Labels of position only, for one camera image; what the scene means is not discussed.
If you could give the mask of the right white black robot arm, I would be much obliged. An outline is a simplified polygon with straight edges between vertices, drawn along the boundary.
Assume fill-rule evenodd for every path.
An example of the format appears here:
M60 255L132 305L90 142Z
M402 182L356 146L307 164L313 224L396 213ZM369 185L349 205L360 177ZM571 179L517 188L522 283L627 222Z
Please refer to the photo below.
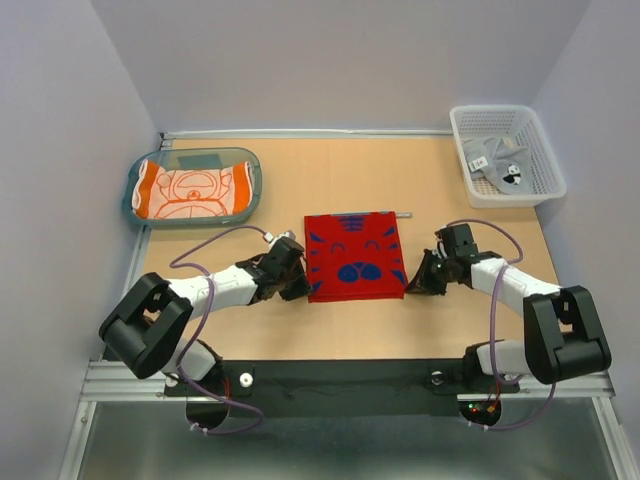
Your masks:
M443 295L450 283L491 297L489 341L470 347L460 366L463 384L482 390L495 378L531 375L545 385L609 369L611 351L591 293L560 287L510 265L498 254L467 251L443 255L427 250L406 291ZM497 305L523 321L523 340L496 338Z

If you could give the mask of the orange and white towel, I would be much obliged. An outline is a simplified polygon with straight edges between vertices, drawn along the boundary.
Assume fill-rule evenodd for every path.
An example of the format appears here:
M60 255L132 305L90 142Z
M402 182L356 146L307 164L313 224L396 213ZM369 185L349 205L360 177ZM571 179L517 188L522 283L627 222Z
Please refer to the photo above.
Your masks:
M226 217L244 212L253 194L251 165L167 170L145 159L138 167L130 204L147 220Z

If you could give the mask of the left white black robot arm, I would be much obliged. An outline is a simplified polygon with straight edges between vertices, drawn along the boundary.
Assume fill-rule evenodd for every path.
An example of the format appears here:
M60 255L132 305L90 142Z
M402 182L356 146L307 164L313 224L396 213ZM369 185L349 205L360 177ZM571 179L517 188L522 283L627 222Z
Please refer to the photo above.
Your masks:
M281 235L266 253L216 273L172 280L145 274L103 321L99 337L139 379L162 372L188 381L199 393L213 393L222 384L220 357L204 343L185 339L187 324L275 295L286 301L307 296L303 254L298 242Z

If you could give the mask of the red and blue cloth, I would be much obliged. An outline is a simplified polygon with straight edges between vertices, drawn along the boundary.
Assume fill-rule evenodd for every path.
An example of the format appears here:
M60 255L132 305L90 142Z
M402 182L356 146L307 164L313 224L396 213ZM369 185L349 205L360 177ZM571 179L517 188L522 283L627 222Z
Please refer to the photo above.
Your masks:
M304 232L311 303L404 297L408 279L395 213L311 215Z

